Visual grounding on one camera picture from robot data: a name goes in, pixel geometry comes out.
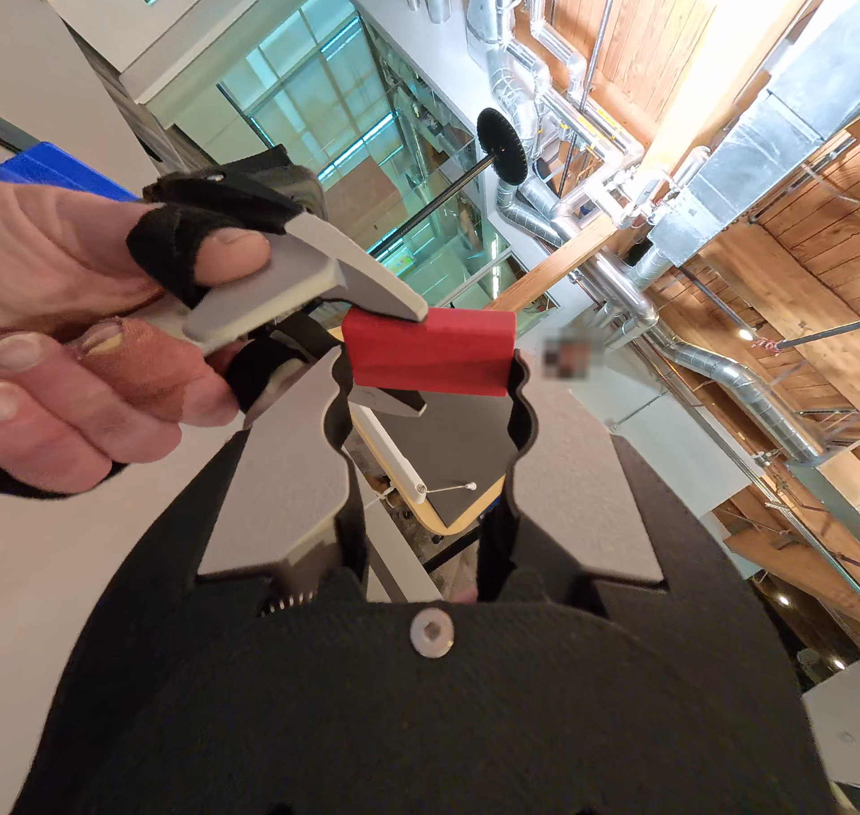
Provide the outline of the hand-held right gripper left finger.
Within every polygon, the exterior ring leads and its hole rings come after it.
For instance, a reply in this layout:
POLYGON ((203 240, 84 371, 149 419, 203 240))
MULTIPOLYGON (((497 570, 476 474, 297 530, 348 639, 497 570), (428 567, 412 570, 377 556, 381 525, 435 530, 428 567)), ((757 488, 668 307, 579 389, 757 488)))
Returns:
POLYGON ((246 416, 242 455, 199 563, 199 576, 265 575, 318 587, 346 567, 366 585, 366 527, 344 451, 353 381, 343 348, 274 370, 246 416))

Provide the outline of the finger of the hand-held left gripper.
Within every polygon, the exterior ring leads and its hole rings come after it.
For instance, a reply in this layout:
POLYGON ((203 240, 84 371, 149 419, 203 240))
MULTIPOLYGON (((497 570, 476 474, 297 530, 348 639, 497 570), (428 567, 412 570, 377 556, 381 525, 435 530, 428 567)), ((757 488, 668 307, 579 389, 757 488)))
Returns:
POLYGON ((353 404, 373 412, 407 418, 421 417, 426 410, 426 402, 417 391, 388 390, 366 386, 353 386, 353 404))
POLYGON ((302 214, 283 234, 267 234, 269 262, 239 281, 209 290, 181 322, 183 336, 212 351, 315 299, 421 323, 427 302, 332 224, 302 214))

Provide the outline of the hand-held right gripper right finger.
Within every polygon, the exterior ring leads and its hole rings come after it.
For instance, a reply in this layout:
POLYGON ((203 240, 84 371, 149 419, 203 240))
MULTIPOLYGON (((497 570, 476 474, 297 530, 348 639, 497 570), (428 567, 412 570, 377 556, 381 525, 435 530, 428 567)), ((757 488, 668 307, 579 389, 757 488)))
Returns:
POLYGON ((517 350, 508 393, 514 446, 498 504, 481 520, 477 596, 497 598, 515 570, 549 598, 584 598, 594 579, 664 580, 612 435, 538 358, 517 350))

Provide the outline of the red toy block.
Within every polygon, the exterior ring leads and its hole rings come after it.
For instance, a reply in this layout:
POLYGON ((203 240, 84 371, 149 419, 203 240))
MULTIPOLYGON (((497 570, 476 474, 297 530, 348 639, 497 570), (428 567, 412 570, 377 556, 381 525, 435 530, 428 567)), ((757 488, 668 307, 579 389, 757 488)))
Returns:
POLYGON ((430 308, 421 323, 353 307, 341 324, 354 382, 363 387, 501 397, 517 316, 489 309, 430 308))

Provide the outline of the person's left hand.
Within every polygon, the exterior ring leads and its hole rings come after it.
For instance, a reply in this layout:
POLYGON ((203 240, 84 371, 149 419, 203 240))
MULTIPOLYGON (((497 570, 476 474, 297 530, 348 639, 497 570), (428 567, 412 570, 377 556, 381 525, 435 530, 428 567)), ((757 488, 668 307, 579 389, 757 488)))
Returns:
POLYGON ((153 463, 182 426, 228 425, 239 405, 207 357, 130 314, 162 287, 126 239, 153 210, 52 186, 1 186, 2 492, 83 493, 153 463))

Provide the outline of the blue plastic bin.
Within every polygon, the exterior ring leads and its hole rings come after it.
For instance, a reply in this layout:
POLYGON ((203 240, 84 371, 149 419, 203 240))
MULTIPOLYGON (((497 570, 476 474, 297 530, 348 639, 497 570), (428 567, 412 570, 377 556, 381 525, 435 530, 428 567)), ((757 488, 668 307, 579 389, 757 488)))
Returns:
POLYGON ((139 195, 47 142, 36 143, 2 162, 1 181, 56 186, 118 202, 136 202, 140 199, 139 195))

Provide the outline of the wooden beam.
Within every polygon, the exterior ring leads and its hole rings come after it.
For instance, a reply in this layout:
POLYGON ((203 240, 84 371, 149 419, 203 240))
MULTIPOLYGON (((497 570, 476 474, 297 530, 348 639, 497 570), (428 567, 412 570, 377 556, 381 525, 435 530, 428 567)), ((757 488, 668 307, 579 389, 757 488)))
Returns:
POLYGON ((601 250, 617 231, 615 223, 604 213, 600 213, 584 229, 580 229, 570 217, 553 219, 551 225, 563 244, 490 302, 487 310, 519 313, 601 250))

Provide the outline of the black disc on pole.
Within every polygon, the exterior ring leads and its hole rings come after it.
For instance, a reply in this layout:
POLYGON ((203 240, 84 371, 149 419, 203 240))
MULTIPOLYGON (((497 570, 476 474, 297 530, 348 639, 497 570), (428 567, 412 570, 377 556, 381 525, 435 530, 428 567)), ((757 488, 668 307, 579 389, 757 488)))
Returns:
POLYGON ((483 150, 481 159, 446 186, 414 216, 371 246, 368 252, 372 257, 378 259, 383 256, 398 241, 403 240, 403 237, 421 225, 425 219, 490 167, 500 180, 509 185, 519 186, 525 181, 529 171, 525 147, 511 122, 501 112, 493 108, 485 108, 479 113, 477 140, 483 150))

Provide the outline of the silver ventilation duct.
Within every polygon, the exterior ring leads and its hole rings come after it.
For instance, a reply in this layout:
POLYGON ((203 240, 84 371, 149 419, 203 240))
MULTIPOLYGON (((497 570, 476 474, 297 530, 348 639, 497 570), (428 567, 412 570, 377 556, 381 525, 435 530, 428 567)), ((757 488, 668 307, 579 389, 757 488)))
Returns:
MULTIPOLYGON (((512 171, 512 180, 500 181, 497 206, 538 240, 561 246, 583 232, 573 214, 576 197, 590 201, 596 207, 594 219, 607 219, 610 232, 615 232, 638 217, 648 217, 654 192, 664 183, 675 189, 680 179, 656 165, 635 181, 643 145, 586 98, 592 63, 598 65, 601 55, 598 43, 593 57, 586 59, 547 22, 545 9, 545 0, 469 0, 466 35, 470 57, 486 68, 493 98, 512 117, 514 146, 525 151, 524 169, 512 171), (568 198, 554 194, 532 171, 546 131, 563 138, 578 136, 580 149, 600 161, 568 198)), ((618 322, 606 349, 646 339, 670 360, 710 374, 726 387, 790 461, 818 461, 825 452, 822 442, 760 377, 661 326, 661 317, 644 292, 671 267, 672 260, 656 247, 632 267, 607 248, 577 266, 576 271, 597 289, 598 301, 605 302, 603 322, 618 322)))

